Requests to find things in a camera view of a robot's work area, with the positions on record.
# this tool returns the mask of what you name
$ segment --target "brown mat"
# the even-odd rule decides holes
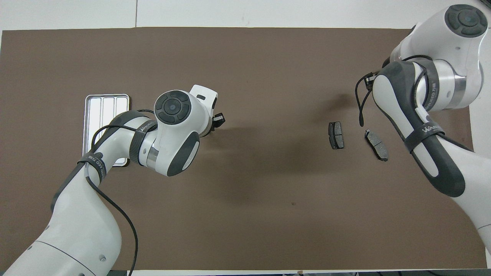
[[[484,268],[470,219],[426,180],[370,98],[353,88],[407,34],[394,29],[137,28],[4,31],[0,56],[0,271],[42,232],[82,150],[84,99],[218,92],[226,124],[167,178],[130,164],[101,188],[133,219],[137,269]],[[434,119],[471,145],[468,109]],[[341,121],[346,148],[327,125]],[[378,161],[364,140],[389,150]],[[117,211],[129,269],[133,236]]]

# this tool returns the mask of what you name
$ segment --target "robotic arm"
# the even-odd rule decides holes
[[[213,117],[216,100],[216,92],[194,85],[189,93],[172,90],[158,97],[157,120],[134,110],[114,118],[56,193],[46,229],[5,275],[107,275],[121,250],[121,233],[91,185],[99,186],[119,158],[166,176],[184,171],[199,138],[225,121],[221,113]]]
[[[487,28],[484,14],[469,5],[416,25],[375,77],[373,97],[431,184],[467,213],[491,250],[491,160],[451,140],[428,115],[476,99]]]

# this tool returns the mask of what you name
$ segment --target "cable strap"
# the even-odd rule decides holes
[[[411,132],[411,134],[409,134],[409,136],[404,141],[404,145],[406,146],[408,151],[411,152],[424,139],[439,132],[445,134],[441,126],[438,125],[436,122],[428,122],[414,129],[414,131]]]
[[[102,153],[87,152],[77,163],[89,163],[99,174],[99,183],[106,177],[106,164],[102,161]]]
[[[138,160],[140,147],[141,144],[143,143],[143,139],[145,139],[145,136],[147,135],[147,132],[154,130],[156,127],[157,127],[156,120],[148,120],[136,129],[135,134],[133,135],[133,139],[131,140],[130,143],[131,161],[140,164],[140,166],[143,166]]]

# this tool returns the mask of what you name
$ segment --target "metal tray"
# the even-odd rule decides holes
[[[130,97],[126,94],[88,95],[85,98],[85,114],[83,119],[82,155],[90,149],[94,133],[101,127],[108,125],[116,115],[130,110]],[[104,131],[97,135],[100,139]],[[126,166],[129,160],[120,158],[114,167]]]

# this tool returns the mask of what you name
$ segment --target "white floor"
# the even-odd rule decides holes
[[[491,21],[491,9],[478,0],[0,0],[0,31],[135,27],[411,28],[457,3],[478,7]],[[485,75],[491,72],[490,34],[481,47],[481,63]],[[491,158],[490,106],[488,79],[478,100],[470,105],[470,123],[474,150]],[[491,268],[491,256],[487,255]]]

